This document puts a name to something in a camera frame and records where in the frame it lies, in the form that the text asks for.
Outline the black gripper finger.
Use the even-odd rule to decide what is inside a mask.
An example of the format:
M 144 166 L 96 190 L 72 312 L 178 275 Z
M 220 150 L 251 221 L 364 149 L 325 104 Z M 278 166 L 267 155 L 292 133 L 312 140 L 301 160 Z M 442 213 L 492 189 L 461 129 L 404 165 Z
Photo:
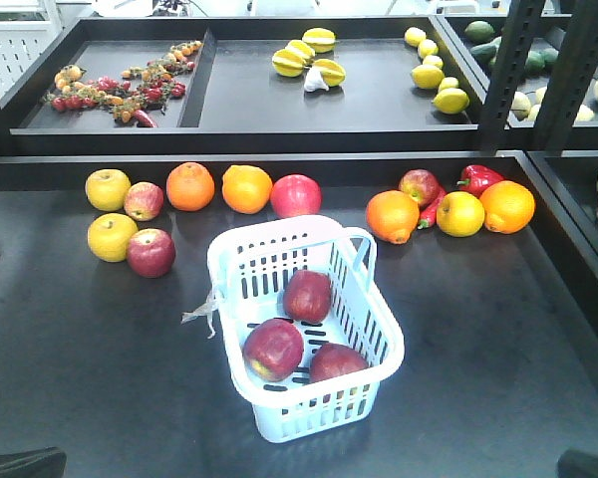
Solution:
M 566 450 L 557 461 L 558 478 L 598 478 L 598 455 Z
M 63 477 L 67 454 L 57 447 L 0 454 L 0 478 Z

